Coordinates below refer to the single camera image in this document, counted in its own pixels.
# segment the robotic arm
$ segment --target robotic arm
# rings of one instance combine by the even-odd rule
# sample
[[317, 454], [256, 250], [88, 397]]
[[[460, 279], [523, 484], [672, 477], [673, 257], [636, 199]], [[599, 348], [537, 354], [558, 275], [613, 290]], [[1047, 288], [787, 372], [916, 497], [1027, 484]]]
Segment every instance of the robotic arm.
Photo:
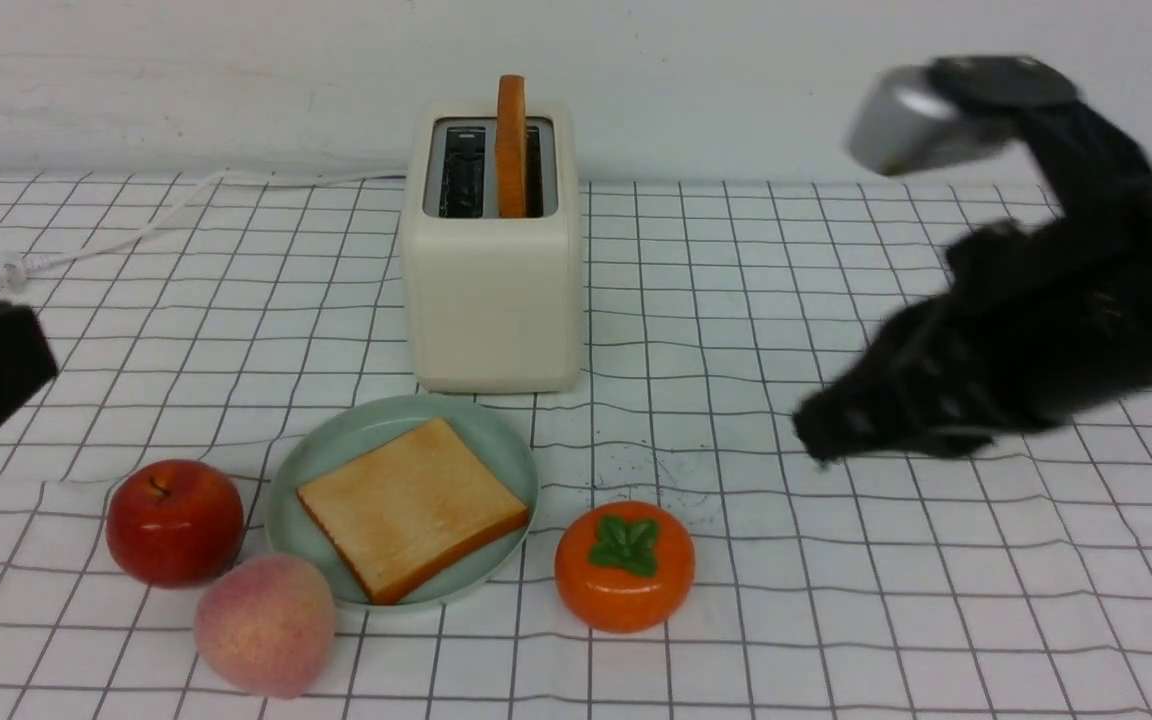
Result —
[[941, 58], [879, 78], [851, 156], [901, 176], [1028, 145], [1064, 217], [1009, 220], [948, 247], [942, 295], [882, 323], [797, 407], [819, 462], [872, 450], [963, 457], [1007, 433], [1152, 386], [1152, 168], [1140, 147], [1032, 58]]

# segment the persimmon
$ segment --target persimmon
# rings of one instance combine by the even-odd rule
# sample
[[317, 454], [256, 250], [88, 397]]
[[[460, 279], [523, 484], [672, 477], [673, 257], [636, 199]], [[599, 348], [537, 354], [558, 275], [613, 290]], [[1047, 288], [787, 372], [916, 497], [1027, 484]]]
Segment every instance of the persimmon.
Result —
[[554, 552], [558, 596], [602, 632], [664, 623], [691, 592], [696, 547], [682, 523], [636, 500], [600, 505], [576, 518]]

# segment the toaster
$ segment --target toaster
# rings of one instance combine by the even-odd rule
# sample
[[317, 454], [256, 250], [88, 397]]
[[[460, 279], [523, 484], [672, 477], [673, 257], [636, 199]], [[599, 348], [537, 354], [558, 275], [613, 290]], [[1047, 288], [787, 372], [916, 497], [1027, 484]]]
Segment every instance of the toaster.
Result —
[[412, 371], [447, 393], [558, 392], [588, 341], [573, 115], [498, 97], [430, 103], [397, 220]]

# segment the light green plate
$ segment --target light green plate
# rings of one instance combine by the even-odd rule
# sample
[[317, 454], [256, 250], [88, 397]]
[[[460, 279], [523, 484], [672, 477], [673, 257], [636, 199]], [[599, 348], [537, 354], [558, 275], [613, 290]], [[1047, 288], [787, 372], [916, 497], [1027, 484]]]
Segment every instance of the light green plate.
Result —
[[[480, 547], [442, 570], [397, 605], [371, 605], [332, 544], [308, 517], [296, 487], [346, 464], [431, 418], [445, 418], [483, 464], [531, 510], [526, 528]], [[338, 607], [347, 611], [422, 611], [450, 602], [492, 577], [518, 551], [538, 515], [540, 478], [531, 448], [486, 407], [444, 395], [384, 397], [346, 410], [302, 439], [274, 475], [265, 535], [275, 552], [316, 564], [326, 575]]]

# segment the toasted bread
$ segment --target toasted bread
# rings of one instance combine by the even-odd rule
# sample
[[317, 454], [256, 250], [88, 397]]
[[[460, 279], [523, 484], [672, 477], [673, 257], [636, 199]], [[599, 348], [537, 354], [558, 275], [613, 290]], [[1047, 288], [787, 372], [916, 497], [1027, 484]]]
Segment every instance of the toasted bread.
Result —
[[526, 218], [526, 91], [521, 76], [500, 76], [495, 161], [500, 217]]
[[301, 506], [376, 605], [394, 605], [529, 510], [442, 418], [320, 475]]

